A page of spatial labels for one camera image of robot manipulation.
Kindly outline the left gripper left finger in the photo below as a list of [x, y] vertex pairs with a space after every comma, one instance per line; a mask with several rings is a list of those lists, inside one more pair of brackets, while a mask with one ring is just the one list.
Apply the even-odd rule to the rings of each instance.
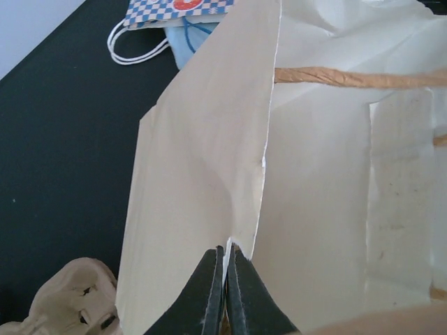
[[224, 248], [207, 250], [173, 305], [146, 331], [153, 335], [216, 335], [224, 304]]

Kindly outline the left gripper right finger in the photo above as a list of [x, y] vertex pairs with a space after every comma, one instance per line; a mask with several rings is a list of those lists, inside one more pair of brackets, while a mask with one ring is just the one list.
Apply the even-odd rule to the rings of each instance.
[[298, 328], [276, 305], [252, 262], [233, 244], [226, 279], [226, 310], [232, 334], [292, 334]]

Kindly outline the kraft paper bag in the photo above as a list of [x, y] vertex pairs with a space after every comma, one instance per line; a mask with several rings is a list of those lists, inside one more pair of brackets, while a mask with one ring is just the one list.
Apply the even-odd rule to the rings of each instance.
[[204, 253], [301, 331], [446, 288], [446, 17], [238, 1], [140, 120], [116, 306], [145, 333]]

